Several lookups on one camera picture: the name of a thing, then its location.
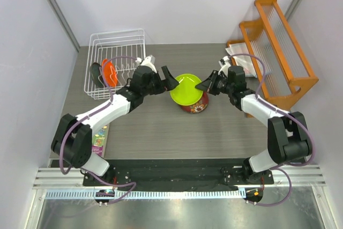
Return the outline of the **lime green plate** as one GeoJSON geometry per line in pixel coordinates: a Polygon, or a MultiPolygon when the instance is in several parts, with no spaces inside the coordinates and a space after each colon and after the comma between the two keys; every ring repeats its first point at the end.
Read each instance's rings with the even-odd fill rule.
{"type": "Polygon", "coordinates": [[[181,106],[190,106],[201,99],[203,91],[196,88],[202,81],[193,74],[184,73],[176,77],[179,85],[171,90],[172,100],[181,106]]]}

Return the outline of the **red floral plate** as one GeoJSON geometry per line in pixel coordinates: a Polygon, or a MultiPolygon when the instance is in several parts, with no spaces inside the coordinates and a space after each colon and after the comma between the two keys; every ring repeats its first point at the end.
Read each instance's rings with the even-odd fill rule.
{"type": "Polygon", "coordinates": [[[182,106],[180,105],[181,110],[190,113],[190,114],[197,114],[204,111],[209,104],[209,98],[207,93],[203,93],[202,97],[194,104],[189,106],[182,106]]]}

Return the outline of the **orange plate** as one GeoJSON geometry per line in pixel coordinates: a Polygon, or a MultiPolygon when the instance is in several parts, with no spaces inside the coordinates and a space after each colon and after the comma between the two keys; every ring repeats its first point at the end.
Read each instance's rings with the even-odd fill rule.
{"type": "Polygon", "coordinates": [[[108,62],[107,59],[102,61],[102,67],[104,69],[103,73],[105,79],[110,87],[116,87],[118,83],[117,79],[117,72],[115,66],[112,64],[111,61],[108,62]]]}

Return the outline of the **dark teal plate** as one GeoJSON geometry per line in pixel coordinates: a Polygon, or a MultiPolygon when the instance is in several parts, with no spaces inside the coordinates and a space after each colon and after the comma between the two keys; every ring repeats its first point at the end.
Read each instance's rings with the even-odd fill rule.
{"type": "Polygon", "coordinates": [[[104,88],[105,83],[102,78],[101,74],[101,65],[97,62],[92,63],[90,66],[90,73],[92,77],[93,83],[98,87],[98,88],[104,88]]]}

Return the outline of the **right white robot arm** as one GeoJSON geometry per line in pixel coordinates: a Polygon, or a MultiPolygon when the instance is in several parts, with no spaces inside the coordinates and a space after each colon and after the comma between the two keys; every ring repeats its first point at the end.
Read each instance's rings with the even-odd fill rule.
{"type": "Polygon", "coordinates": [[[271,168],[313,154],[312,139],[303,114],[280,109],[249,89],[242,67],[214,70],[195,88],[211,95],[228,95],[233,106],[249,113],[267,127],[266,150],[243,162],[242,177],[247,183],[255,183],[271,168]]]}

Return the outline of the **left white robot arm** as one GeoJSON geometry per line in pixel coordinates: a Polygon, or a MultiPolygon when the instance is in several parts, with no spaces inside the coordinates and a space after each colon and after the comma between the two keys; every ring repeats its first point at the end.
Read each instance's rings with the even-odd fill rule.
{"type": "Polygon", "coordinates": [[[59,155],[59,167],[64,175],[70,171],[63,167],[66,162],[69,168],[87,171],[104,186],[113,182],[114,172],[109,162],[92,151],[93,135],[103,126],[136,109],[146,96],[175,89],[178,81],[166,66],[162,67],[162,72],[164,79],[151,67],[141,65],[127,83],[103,104],[79,116],[66,114],[61,118],[51,150],[59,155]]]}

